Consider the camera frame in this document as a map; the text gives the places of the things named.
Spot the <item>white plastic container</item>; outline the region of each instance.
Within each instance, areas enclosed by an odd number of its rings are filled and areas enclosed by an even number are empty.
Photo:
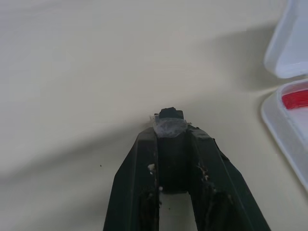
[[[308,0],[289,0],[265,54],[264,66],[278,78],[308,74]],[[287,110],[282,96],[308,90],[308,79],[281,86],[261,108],[283,154],[308,191],[308,108]]]

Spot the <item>red part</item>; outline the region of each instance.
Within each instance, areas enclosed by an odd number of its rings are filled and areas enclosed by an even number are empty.
[[[282,97],[286,109],[308,107],[308,90],[286,94]]]

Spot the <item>white surface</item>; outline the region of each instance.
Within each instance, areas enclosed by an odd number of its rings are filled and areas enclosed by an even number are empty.
[[[273,231],[306,231],[305,190],[259,115],[285,83],[262,64],[285,3],[1,1],[0,230],[101,231],[141,124],[174,106],[216,138]]]
[[[308,89],[308,80],[284,84],[262,104],[262,118],[282,152],[308,191],[308,140],[306,108],[287,110],[282,96]]]
[[[279,78],[308,74],[308,1],[289,0],[265,55],[265,67]]]

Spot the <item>white lid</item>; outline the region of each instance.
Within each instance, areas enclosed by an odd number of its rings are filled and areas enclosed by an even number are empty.
[[[308,74],[308,0],[289,0],[264,58],[278,78]]]
[[[308,79],[282,85],[262,104],[261,115],[298,178],[308,191],[308,108],[288,110],[282,96],[308,90]]]

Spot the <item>white table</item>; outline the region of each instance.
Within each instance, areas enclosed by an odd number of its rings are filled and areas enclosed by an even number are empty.
[[[262,61],[285,3],[2,1],[0,230],[101,231],[137,134],[174,106],[216,138],[273,231],[306,231],[307,194],[260,118],[284,83]],[[188,195],[164,196],[160,225],[196,230]]]

